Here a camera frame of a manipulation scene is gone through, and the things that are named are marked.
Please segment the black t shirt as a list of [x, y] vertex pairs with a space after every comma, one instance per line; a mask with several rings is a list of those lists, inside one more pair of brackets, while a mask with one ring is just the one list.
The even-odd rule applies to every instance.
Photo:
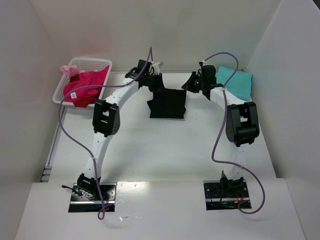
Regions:
[[151, 119], [184, 119], [187, 91], [164, 88], [147, 101]]

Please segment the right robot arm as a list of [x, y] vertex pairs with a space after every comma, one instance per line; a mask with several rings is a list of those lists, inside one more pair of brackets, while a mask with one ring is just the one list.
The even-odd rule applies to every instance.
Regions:
[[[218, 83], [219, 72], [213, 65], [200, 65], [198, 71], [193, 71], [182, 89], [202, 94], [218, 104], [224, 110], [222, 127], [213, 146], [212, 159], [215, 163], [228, 164], [230, 169], [221, 174], [220, 197], [238, 196], [245, 180], [240, 174], [245, 170], [248, 150], [260, 134], [258, 111], [256, 104], [238, 98], [228, 91], [224, 83]], [[233, 144], [230, 160], [218, 160], [215, 152], [219, 140], [225, 131], [226, 138]]]

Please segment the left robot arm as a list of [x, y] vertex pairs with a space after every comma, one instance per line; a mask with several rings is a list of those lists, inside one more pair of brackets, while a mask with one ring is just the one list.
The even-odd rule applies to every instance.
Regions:
[[89, 160], [77, 179], [78, 192], [90, 200], [99, 198], [99, 183], [102, 165], [112, 137], [119, 131], [121, 120], [120, 110], [125, 102], [141, 87], [148, 87], [151, 92], [164, 88], [162, 82], [161, 66], [163, 63], [146, 62], [140, 60], [138, 66], [129, 71], [122, 84], [105, 99], [95, 103], [93, 112], [93, 143]]

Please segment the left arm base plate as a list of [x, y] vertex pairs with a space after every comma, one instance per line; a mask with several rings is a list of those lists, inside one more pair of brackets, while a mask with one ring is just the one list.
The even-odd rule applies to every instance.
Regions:
[[[73, 184], [73, 191], [70, 196], [68, 207], [69, 213], [98, 213], [102, 208], [101, 198], [99, 193], [96, 196], [85, 193], [80, 190], [76, 183]], [[106, 212], [115, 211], [116, 199], [116, 183], [102, 183], [100, 185], [104, 204], [106, 205]]]

